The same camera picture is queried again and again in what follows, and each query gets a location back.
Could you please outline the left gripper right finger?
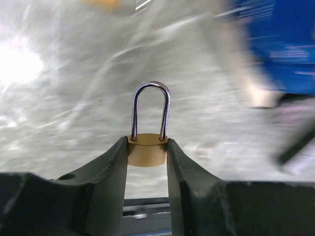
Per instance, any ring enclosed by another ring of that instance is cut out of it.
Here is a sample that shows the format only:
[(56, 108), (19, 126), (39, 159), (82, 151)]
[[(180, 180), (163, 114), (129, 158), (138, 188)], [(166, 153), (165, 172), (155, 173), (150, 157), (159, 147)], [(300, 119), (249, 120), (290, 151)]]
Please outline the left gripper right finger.
[(312, 236), (315, 185), (225, 181), (169, 139), (167, 177), (174, 236)]

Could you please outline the long-shackle brass padlock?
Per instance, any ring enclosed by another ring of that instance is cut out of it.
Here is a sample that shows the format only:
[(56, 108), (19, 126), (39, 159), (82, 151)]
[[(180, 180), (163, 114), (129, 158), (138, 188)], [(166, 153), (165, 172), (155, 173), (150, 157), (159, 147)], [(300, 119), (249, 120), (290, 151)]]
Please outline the long-shackle brass padlock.
[[(138, 133), (138, 101), (145, 89), (156, 88), (164, 95), (160, 133)], [(167, 156), (166, 135), (171, 96), (166, 85), (157, 81), (141, 83), (133, 94), (131, 135), (128, 136), (128, 164), (135, 167), (163, 165)]]

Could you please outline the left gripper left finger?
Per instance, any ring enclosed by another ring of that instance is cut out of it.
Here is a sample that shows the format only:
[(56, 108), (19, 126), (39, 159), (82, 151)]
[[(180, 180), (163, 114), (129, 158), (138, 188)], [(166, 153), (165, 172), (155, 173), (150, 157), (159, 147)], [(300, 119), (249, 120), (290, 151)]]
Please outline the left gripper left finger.
[(118, 236), (127, 171), (127, 138), (56, 180), (1, 173), (3, 236)]

